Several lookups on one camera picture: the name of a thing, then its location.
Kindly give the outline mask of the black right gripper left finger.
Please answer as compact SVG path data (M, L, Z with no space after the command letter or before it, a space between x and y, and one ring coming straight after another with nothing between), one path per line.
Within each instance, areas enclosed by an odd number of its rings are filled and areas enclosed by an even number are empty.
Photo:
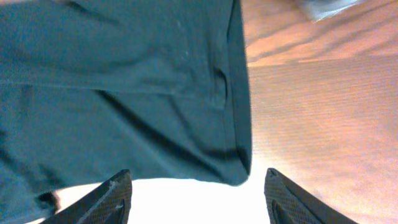
M127 224L131 197L130 171L124 169L40 224Z

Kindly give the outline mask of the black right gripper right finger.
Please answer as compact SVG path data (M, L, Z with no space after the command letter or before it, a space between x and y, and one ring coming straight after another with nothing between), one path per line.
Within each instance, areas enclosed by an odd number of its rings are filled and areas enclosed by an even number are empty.
M264 195L271 224L357 224L274 168L267 170Z

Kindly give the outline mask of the black t-shirt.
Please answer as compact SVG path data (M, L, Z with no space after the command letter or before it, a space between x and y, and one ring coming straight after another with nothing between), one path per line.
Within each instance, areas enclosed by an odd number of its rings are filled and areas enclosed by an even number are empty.
M102 182L251 172L239 1L1 4L1 222L53 215Z

